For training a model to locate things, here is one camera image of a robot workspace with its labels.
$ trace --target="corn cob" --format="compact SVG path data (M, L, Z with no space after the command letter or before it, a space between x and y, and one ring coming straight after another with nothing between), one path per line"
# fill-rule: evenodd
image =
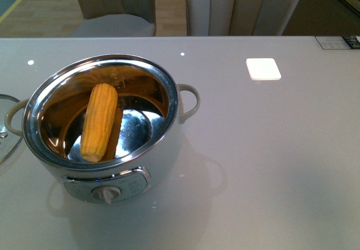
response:
M103 157L114 122L118 93L106 83L96 85L85 114L80 154L89 162Z
M118 145L120 129L122 127L123 111L121 108L116 108L114 123L110 132L109 142L107 143L106 151L101 161L112 160L115 157L116 146Z

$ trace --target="gray table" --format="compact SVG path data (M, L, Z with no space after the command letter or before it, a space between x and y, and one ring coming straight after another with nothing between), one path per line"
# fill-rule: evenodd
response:
M166 179L111 206L70 196L23 143L1 170L1 250L359 248L359 50L314 37L0 39L0 50L0 93L20 100L106 53L150 59L202 99ZM250 79L246 59L263 57L280 80Z

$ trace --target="white pot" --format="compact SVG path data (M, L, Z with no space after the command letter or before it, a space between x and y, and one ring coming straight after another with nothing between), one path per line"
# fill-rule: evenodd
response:
M79 155L79 140L91 90L99 83L116 88L124 117L115 158L90 163ZM181 91L190 91L197 100L185 113ZM154 62L131 55L102 55L49 77L29 100L9 110L5 125L24 137L72 196L112 203L155 186L167 175L181 145L181 124L199 106L195 88L176 85ZM11 119L23 107L22 130L16 130Z

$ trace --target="metal rim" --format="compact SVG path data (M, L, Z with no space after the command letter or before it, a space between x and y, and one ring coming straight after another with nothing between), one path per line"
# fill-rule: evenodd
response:
M151 140L149 140L143 146L124 157L99 163L73 162L57 155L45 145L44 141L41 138L39 130L41 110L43 105L50 98L49 95L51 94L51 91L56 90L56 88L60 86L61 82L71 77L71 75L77 73L78 71L85 72L89 68L99 64L109 64L112 66L131 65L154 75L154 77L159 80L159 82L165 87L168 94L168 115L164 119L164 123L160 127L159 131L154 135ZM33 93L28 104L25 107L24 117L22 120L22 128L26 144L39 159L54 166L76 171L89 172L94 171L94 169L106 170L119 166L123 163L130 162L133 159L144 155L147 151L156 146L172 127L178 114L178 107L179 94L176 83L171 77L171 75L160 65L142 57L133 55L101 55L75 62L61 69L57 73L50 76L45 82L43 82Z

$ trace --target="pot lid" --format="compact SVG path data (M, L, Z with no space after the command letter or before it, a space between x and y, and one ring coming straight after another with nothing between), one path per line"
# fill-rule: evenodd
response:
M5 165L9 164L15 157L12 157L16 149L19 147L22 137L11 133L4 124L6 113L13 107L18 99L10 96L0 94L0 172L3 172ZM21 129L22 113L18 112L12 119L12 125Z

